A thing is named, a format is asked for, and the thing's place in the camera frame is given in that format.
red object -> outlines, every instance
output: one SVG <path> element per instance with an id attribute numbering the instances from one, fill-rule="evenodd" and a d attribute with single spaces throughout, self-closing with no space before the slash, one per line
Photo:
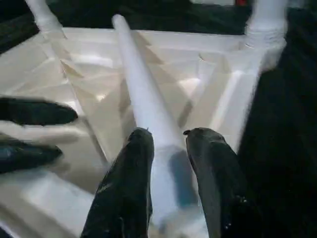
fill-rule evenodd
<path id="1" fill-rule="evenodd" d="M 237 6 L 246 6 L 247 0 L 236 0 L 236 5 Z"/>

finger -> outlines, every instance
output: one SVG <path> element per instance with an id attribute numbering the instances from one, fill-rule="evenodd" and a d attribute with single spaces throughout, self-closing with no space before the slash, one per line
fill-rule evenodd
<path id="1" fill-rule="evenodd" d="M 223 136 L 209 128 L 186 131 L 210 237 L 262 237 L 262 218 Z"/>
<path id="2" fill-rule="evenodd" d="M 41 143 L 72 142 L 87 135 L 73 125 L 21 126 L 10 121 L 0 121 L 0 133 L 17 140 Z"/>
<path id="3" fill-rule="evenodd" d="M 56 146 L 0 140 L 0 174 L 47 165 L 61 155 L 62 151 Z"/>
<path id="4" fill-rule="evenodd" d="M 43 99 L 0 98 L 0 120 L 19 125 L 59 125 L 78 118 L 77 113 L 68 106 Z"/>
<path id="5" fill-rule="evenodd" d="M 100 183 L 81 238 L 146 238 L 152 214 L 152 135 L 136 128 Z"/>

white cylindrical leg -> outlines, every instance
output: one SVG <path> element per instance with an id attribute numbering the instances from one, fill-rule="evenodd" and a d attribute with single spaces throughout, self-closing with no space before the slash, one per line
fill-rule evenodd
<path id="1" fill-rule="evenodd" d="M 171 214 L 196 202 L 192 171 L 180 129 L 121 15 L 113 17 L 136 124 L 154 138 L 151 174 L 152 221 L 161 226 Z"/>
<path id="2" fill-rule="evenodd" d="M 285 44 L 288 0 L 255 0 L 253 14 L 246 27 L 246 45 L 270 47 Z"/>
<path id="3" fill-rule="evenodd" d="M 41 32 L 50 32 L 61 29 L 56 16 L 51 12 L 45 0 L 25 0 L 31 9 L 35 23 Z"/>

dark floor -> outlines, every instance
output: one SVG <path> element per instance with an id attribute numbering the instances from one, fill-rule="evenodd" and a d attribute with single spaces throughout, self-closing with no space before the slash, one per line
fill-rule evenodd
<path id="1" fill-rule="evenodd" d="M 57 3 L 51 8 L 69 27 L 111 28 L 111 17 L 121 13 L 132 29 L 243 34 L 250 14 L 247 7 L 172 0 L 62 2 L 63 7 Z M 272 223 L 271 237 L 313 238 L 317 237 L 317 16 L 292 10 L 289 20 L 282 59 L 276 70 L 260 78 L 239 160 Z M 0 52 L 36 32 L 30 14 L 7 21 L 0 25 Z"/>

white plastic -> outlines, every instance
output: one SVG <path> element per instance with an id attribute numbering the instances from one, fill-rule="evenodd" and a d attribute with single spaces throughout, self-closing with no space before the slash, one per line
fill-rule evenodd
<path id="1" fill-rule="evenodd" d="M 154 138 L 155 157 L 151 173 L 152 221 L 160 227 L 166 218 L 191 204 L 186 201 L 188 198 L 185 196 L 195 198 L 191 183 L 191 165 L 182 133 L 137 49 L 124 17 L 114 16 L 113 25 L 118 35 L 136 125 L 148 128 Z"/>
<path id="2" fill-rule="evenodd" d="M 30 7 L 34 15 L 35 22 L 42 32 L 47 33 L 61 29 L 61 24 L 59 23 L 56 16 L 51 12 L 45 0 L 25 1 Z"/>

